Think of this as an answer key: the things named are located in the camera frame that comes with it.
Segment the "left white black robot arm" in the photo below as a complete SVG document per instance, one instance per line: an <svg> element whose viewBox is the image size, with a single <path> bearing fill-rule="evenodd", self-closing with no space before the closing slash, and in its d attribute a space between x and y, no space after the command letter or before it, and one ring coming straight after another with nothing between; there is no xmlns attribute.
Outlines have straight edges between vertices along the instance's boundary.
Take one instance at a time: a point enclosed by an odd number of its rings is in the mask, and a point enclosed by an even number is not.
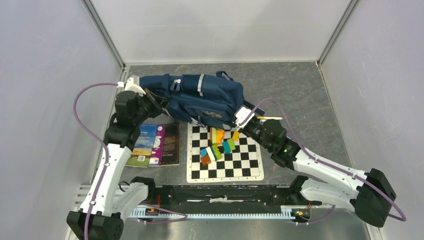
<svg viewBox="0 0 424 240"><path fill-rule="evenodd" d="M117 94L115 113L109 120L103 152L90 190L76 211L70 211L66 222L79 240L118 240L124 223L137 206L153 203L157 198L154 180L137 177L129 188L116 197L122 172L130 158L140 125L162 114L164 101L147 88L124 90Z"/></svg>

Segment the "navy blue backpack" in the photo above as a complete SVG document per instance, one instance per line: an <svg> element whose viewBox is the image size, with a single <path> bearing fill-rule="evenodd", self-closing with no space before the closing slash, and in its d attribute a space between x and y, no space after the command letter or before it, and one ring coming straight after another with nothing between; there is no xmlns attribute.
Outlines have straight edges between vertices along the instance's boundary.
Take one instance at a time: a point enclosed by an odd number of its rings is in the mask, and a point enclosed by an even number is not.
<svg viewBox="0 0 424 240"><path fill-rule="evenodd" d="M241 107L254 108L244 98L243 85L225 71L217 71L215 75L142 76L139 83L167 103L164 114L201 127L230 130Z"/></svg>

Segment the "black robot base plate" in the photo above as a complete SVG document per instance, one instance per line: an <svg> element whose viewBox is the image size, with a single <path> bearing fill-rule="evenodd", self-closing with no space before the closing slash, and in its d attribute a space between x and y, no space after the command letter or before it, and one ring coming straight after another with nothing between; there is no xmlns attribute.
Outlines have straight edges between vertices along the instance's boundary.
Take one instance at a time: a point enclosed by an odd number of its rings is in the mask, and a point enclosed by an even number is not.
<svg viewBox="0 0 424 240"><path fill-rule="evenodd" d="M288 185L158 185L145 203L184 214L278 213L281 206L320 206Z"/></svg>

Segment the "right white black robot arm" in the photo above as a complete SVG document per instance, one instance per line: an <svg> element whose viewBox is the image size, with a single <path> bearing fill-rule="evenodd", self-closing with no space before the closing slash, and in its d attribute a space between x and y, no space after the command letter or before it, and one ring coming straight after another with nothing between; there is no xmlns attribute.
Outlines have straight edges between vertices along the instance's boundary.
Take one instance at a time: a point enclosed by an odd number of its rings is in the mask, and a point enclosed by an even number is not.
<svg viewBox="0 0 424 240"><path fill-rule="evenodd" d="M397 195L381 170L354 169L302 148L278 120L261 123L253 117L240 131L269 152L277 165L308 175L293 181L288 191L293 203L328 203L354 212L374 227L385 225Z"/></svg>

